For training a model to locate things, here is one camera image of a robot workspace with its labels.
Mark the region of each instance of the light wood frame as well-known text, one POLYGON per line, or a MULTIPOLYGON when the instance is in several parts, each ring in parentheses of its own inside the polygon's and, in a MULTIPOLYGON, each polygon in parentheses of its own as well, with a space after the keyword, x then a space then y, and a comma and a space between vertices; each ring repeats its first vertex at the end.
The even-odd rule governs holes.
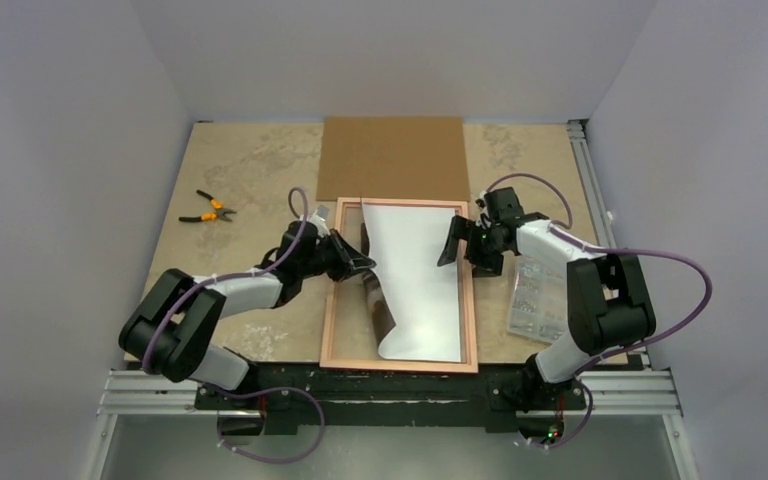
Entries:
MULTIPOLYGON (((453 208, 458 215, 468 217, 467 202, 452 202, 438 200, 389 200, 380 198, 364 198, 364 204, 389 206, 418 206, 453 208)), ((334 228, 343 231, 343 222, 348 208, 361 208, 360 198, 338 198, 334 228)), ((399 370, 413 372, 443 372, 443 373, 477 373, 478 372, 478 340, 475 329, 475 307, 473 304, 472 269, 464 260, 465 245, 461 242, 458 247, 458 287, 461 302, 461 358, 462 362, 429 362, 407 360, 364 360, 349 358, 334 358, 334 332, 337 315, 337 286, 331 283, 325 298, 325 324, 322 332, 322 352, 319 365, 322 368, 345 368, 357 370, 399 370)))

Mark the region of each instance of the white sheet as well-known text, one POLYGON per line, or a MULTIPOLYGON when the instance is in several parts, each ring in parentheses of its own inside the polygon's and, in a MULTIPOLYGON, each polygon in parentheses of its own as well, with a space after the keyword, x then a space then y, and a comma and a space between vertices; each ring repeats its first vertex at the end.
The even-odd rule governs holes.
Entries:
POLYGON ((437 266, 455 209, 363 205, 373 270, 396 327, 378 353, 389 360, 461 361, 457 264, 437 266))

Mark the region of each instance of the wall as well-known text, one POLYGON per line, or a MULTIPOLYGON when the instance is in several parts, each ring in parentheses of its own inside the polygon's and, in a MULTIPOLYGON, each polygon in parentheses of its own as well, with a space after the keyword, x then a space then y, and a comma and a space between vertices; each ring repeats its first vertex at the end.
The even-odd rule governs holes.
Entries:
MULTIPOLYGON (((702 478, 768 478, 768 2, 659 1, 587 132, 620 243, 713 277, 708 311, 653 348, 702 478)), ((701 282, 646 268, 675 323, 701 282)))
POLYGON ((654 0, 132 0, 196 118, 589 117, 654 0))
POLYGON ((0 1, 0 479, 73 479, 189 130, 125 0, 0 1))

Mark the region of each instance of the pliers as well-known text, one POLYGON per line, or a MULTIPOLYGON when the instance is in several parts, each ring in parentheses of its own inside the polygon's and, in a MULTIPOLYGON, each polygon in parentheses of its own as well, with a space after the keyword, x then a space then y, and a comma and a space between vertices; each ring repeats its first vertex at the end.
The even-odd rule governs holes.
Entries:
POLYGON ((205 213, 204 215, 200 217, 178 217, 178 221, 180 222, 207 222, 210 220, 224 220, 226 222, 230 222, 231 219, 228 218, 229 213, 237 213, 236 210, 231 210, 230 208, 225 208, 222 206, 222 203, 219 202, 219 200, 213 198, 213 196, 207 192, 204 192, 202 190, 196 190, 196 193, 201 195, 202 197, 210 200, 210 205, 213 206, 214 212, 205 213))

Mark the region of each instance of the clear plastic container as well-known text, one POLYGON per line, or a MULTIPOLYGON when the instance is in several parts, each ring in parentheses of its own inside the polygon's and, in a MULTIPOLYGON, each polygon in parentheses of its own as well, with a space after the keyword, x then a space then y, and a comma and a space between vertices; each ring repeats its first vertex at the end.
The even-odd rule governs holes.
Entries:
POLYGON ((566 333, 566 276, 528 255, 517 257, 508 331, 545 343, 566 333))

